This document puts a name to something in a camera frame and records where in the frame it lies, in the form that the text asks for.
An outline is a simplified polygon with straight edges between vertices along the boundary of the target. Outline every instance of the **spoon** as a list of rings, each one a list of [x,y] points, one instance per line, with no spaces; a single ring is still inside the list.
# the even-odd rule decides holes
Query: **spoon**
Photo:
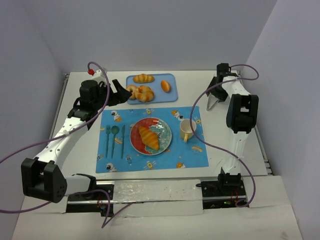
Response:
[[[113,134],[113,141],[112,141],[112,150],[111,150],[111,158],[114,156],[114,150],[115,150],[115,141],[116,141],[116,135],[119,132],[119,127],[113,126],[111,128],[111,133]]]

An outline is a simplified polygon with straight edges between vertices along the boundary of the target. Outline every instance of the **croissant on plate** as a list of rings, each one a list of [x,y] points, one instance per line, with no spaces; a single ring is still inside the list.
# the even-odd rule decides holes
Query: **croissant on plate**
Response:
[[[133,81],[137,84],[146,84],[151,83],[155,80],[154,76],[148,75],[148,74],[139,74],[137,76],[133,77]]]
[[[155,132],[151,131],[149,128],[145,126],[140,126],[139,133],[143,144],[147,145],[148,147],[154,150],[159,150],[159,140]]]

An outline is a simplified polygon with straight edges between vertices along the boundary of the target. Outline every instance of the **plate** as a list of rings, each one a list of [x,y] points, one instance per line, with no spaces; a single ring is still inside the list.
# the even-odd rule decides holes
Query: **plate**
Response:
[[[159,140],[159,149],[154,150],[146,146],[141,139],[139,127],[149,128],[152,132],[156,133]],[[154,156],[165,151],[172,139],[171,129],[165,121],[156,117],[147,117],[139,120],[131,129],[130,141],[133,148],[144,155]]]

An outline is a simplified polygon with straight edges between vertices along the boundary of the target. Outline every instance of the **knife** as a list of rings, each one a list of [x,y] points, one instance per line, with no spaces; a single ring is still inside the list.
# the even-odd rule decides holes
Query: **knife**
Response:
[[[121,145],[121,159],[124,156],[124,145],[125,145],[125,125],[123,125],[121,132],[122,132],[122,145]]]
[[[106,133],[106,144],[105,144],[105,157],[108,156],[108,147],[109,147],[109,135],[111,133],[111,127],[110,125],[107,125],[105,128]]]

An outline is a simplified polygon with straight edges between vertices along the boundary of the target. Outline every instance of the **gray wall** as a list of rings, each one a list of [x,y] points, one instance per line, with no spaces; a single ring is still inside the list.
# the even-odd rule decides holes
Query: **gray wall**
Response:
[[[244,63],[277,0],[22,0],[62,69]]]
[[[245,83],[260,97],[262,142],[304,240],[320,239],[319,10],[319,0],[278,0],[247,61],[261,77]]]
[[[18,0],[0,0],[0,33],[2,158],[49,137],[63,78]],[[20,164],[25,157],[33,158],[39,150],[27,150],[0,165],[0,209],[21,208],[24,196]],[[17,214],[0,213],[1,240],[12,238],[17,219]]]

